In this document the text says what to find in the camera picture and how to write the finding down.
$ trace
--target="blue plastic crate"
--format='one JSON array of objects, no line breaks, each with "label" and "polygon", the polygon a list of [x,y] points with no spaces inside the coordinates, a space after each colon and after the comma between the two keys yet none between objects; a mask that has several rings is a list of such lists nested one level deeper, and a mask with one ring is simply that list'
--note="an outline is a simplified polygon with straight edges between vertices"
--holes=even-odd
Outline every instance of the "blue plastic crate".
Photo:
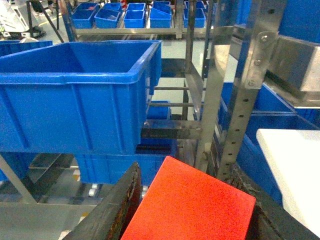
[{"label": "blue plastic crate", "polygon": [[[184,2],[184,7],[186,9],[189,7],[189,1]],[[204,12],[207,12],[207,8],[202,0],[196,1],[196,8],[203,9]]]},{"label": "blue plastic crate", "polygon": [[100,29],[116,29],[121,13],[101,8],[94,16],[95,25]]},{"label": "blue plastic crate", "polygon": [[134,3],[131,2],[128,4],[128,7],[126,9],[127,11],[145,11],[146,10],[146,4],[143,2]]},{"label": "blue plastic crate", "polygon": [[[27,175],[29,166],[37,155],[25,152],[0,152],[0,154],[20,179]],[[0,181],[7,180],[7,176],[0,170]]]},{"label": "blue plastic crate", "polygon": [[153,8],[157,8],[160,5],[166,5],[166,6],[171,6],[171,2],[170,1],[153,1]]},{"label": "blue plastic crate", "polygon": [[[221,93],[220,109],[218,112],[219,124],[224,127],[228,113],[233,83],[225,82]],[[262,85],[253,107],[253,114],[295,114],[286,101],[265,85]]]},{"label": "blue plastic crate", "polygon": [[177,142],[170,149],[140,150],[134,155],[75,155],[80,180],[86,184],[115,184],[134,162],[141,168],[141,183],[149,186],[166,156],[175,156]]},{"label": "blue plastic crate", "polygon": [[[169,103],[169,101],[152,101],[152,103]],[[146,118],[150,120],[171,120],[171,108],[167,106],[151,106]],[[171,146],[172,139],[142,138],[140,146]]]},{"label": "blue plastic crate", "polygon": [[51,46],[52,41],[37,41],[19,43],[19,41],[0,41],[0,57],[22,51]]},{"label": "blue plastic crate", "polygon": [[63,43],[1,57],[0,73],[1,152],[133,154],[161,42]]},{"label": "blue plastic crate", "polygon": [[97,12],[99,10],[100,6],[98,3],[94,2],[83,2],[80,3],[73,12],[76,11],[94,11]]},{"label": "blue plastic crate", "polygon": [[127,29],[143,29],[146,24],[145,11],[126,11],[124,25]]},{"label": "blue plastic crate", "polygon": [[118,11],[118,12],[122,13],[121,2],[106,3],[106,4],[103,6],[103,9]]},{"label": "blue plastic crate", "polygon": [[282,204],[281,192],[256,138],[258,129],[319,130],[319,128],[297,115],[252,114],[250,117],[237,163],[273,200]]},{"label": "blue plastic crate", "polygon": [[94,24],[96,11],[78,10],[72,14],[74,27],[76,29],[91,29]]},{"label": "blue plastic crate", "polygon": [[[206,16],[205,16],[204,10],[201,8],[197,8],[195,13],[194,27],[204,28],[205,22],[206,22]],[[188,27],[188,8],[185,8],[183,10],[183,23],[184,23],[184,27],[187,28]]]},{"label": "blue plastic crate", "polygon": [[[162,11],[163,7],[167,7],[169,12]],[[152,8],[150,11],[150,27],[151,28],[171,28],[171,8],[166,5],[159,5],[156,8]]]}]

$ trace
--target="red foam block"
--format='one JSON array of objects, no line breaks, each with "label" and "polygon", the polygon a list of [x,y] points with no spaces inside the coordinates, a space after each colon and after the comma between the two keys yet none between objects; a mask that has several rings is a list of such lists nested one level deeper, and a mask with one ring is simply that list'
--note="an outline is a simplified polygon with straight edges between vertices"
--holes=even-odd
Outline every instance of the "red foam block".
[{"label": "red foam block", "polygon": [[121,240],[244,240],[255,202],[168,156]]}]

